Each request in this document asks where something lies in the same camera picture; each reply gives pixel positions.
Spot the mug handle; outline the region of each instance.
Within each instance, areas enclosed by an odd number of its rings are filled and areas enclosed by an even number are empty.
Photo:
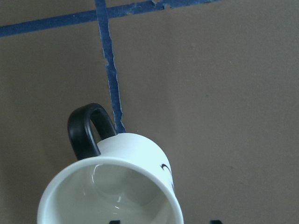
[[[68,133],[78,160],[101,154],[93,138],[90,120],[102,140],[117,135],[109,115],[101,105],[92,103],[74,110],[68,120]]]

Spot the blue tape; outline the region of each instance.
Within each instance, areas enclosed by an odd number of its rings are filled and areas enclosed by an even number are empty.
[[[15,34],[28,33],[49,28],[57,28],[62,26],[74,25],[83,22],[96,21],[96,11],[86,11],[62,16],[51,17],[47,19],[35,20],[17,23],[13,25],[0,27],[0,37]]]
[[[122,17],[128,14],[141,14],[163,10],[166,8],[177,8],[184,6],[197,5],[202,3],[209,3],[218,0],[160,0],[155,2],[154,0],[147,0],[137,3],[132,3],[123,6],[115,6],[107,8],[109,19]]]
[[[108,84],[110,89],[112,109],[114,113],[115,128],[117,133],[126,132],[121,121],[121,99],[117,82],[117,71],[114,64],[114,55],[112,49],[112,40],[109,32],[109,19],[105,0],[95,0],[96,12],[100,28],[100,36],[102,40],[104,57],[106,59],[106,71],[108,75]]]

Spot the ceramic mug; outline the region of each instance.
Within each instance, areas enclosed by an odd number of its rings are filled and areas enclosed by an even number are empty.
[[[101,141],[96,144],[90,120]],[[183,224],[169,161],[153,141],[117,134],[99,104],[76,109],[68,131],[79,161],[47,186],[38,224]]]

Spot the mug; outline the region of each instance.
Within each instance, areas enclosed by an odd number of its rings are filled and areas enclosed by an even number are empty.
[[[138,134],[117,134],[99,104],[76,109],[68,132],[78,161],[47,186],[38,224],[184,223],[169,161],[156,143]]]

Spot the mug rim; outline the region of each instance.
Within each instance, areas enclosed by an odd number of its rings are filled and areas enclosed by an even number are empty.
[[[38,211],[37,211],[37,223],[38,224],[45,224],[45,212],[46,212],[46,205],[48,204],[50,198],[52,197],[52,194],[55,192],[55,190],[58,188],[58,186],[71,174],[76,172],[79,169],[92,166],[92,165],[100,165],[100,164],[108,164],[108,165],[116,165],[116,166],[122,166],[125,168],[129,168],[132,170],[135,170],[142,175],[149,178],[151,181],[153,181],[165,194],[166,198],[171,204],[173,215],[175,218],[176,224],[183,224],[183,214],[182,210],[180,208],[180,205],[178,203],[178,200],[174,194],[174,192],[171,192],[171,190],[161,181],[159,178],[157,178],[154,174],[151,172],[143,169],[142,167],[139,167],[131,162],[128,162],[124,159],[115,158],[115,157],[106,157],[106,156],[95,156],[90,157],[86,159],[79,160],[75,163],[72,163],[71,165],[65,167],[63,170],[61,170],[47,185],[46,189],[43,192],[42,198],[38,205]]]

